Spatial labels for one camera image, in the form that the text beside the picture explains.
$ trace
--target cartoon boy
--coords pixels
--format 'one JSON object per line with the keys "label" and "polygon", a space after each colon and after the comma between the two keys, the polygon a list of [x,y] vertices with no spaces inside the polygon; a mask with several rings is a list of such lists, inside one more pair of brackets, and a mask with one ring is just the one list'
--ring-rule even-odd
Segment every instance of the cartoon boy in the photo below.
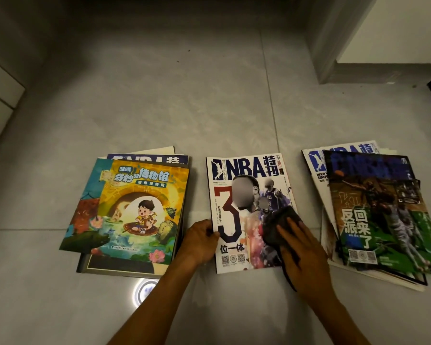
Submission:
{"label": "cartoon boy", "polygon": [[156,213],[153,211],[155,209],[155,205],[152,200],[143,200],[139,203],[139,208],[137,213],[139,214],[136,218],[139,226],[145,226],[145,217],[150,216],[153,217]]}

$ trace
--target hand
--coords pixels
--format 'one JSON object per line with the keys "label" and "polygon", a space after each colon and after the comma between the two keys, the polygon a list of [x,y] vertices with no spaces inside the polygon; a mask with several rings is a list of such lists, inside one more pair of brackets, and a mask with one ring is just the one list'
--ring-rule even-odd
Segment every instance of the hand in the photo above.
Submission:
{"label": "hand", "polygon": [[300,258],[299,264],[296,264],[289,250],[281,247],[287,275],[297,292],[312,309],[335,301],[327,255],[321,244],[303,222],[299,222],[300,227],[290,218],[287,218],[287,222],[295,236],[279,225],[277,229]]}
{"label": "hand", "polygon": [[219,237],[219,232],[212,233],[211,220],[196,222],[187,230],[176,258],[184,259],[196,268],[213,257]]}

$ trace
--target large number 3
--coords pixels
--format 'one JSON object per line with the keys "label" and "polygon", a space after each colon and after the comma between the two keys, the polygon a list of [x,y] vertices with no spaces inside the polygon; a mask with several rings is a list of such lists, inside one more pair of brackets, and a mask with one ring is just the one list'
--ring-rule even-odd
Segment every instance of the large number 3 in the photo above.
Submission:
{"label": "large number 3", "polygon": [[220,237],[226,242],[226,243],[233,243],[238,240],[238,238],[241,236],[241,221],[239,220],[239,212],[236,210],[235,207],[232,206],[232,187],[231,186],[216,186],[214,187],[214,193],[216,196],[220,196],[221,192],[230,192],[230,197],[227,199],[227,201],[222,206],[222,209],[225,212],[230,212],[233,214],[233,221],[235,222],[235,233],[231,236],[228,236],[223,228],[223,225],[218,225],[217,229],[220,232]]}

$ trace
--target left hand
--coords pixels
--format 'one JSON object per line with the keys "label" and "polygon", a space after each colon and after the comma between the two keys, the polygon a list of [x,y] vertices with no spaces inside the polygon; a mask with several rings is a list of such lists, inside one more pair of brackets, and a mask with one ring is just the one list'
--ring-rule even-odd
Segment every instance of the left hand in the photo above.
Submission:
{"label": "left hand", "polygon": [[211,260],[219,237],[219,232],[212,233],[211,220],[196,222],[187,230],[176,258],[183,258],[196,268]]}

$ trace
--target nba logo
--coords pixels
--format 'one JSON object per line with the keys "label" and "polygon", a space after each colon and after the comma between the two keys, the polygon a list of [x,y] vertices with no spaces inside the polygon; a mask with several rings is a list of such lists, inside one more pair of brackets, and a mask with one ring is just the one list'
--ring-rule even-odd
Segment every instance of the nba logo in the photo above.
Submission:
{"label": "nba logo", "polygon": [[308,153],[311,163],[313,164],[313,168],[315,172],[324,172],[326,170],[326,165],[324,161],[321,159],[321,155],[319,155],[319,151],[310,151]]}
{"label": "nba logo", "polygon": [[222,171],[222,160],[212,160],[212,180],[224,180]]}

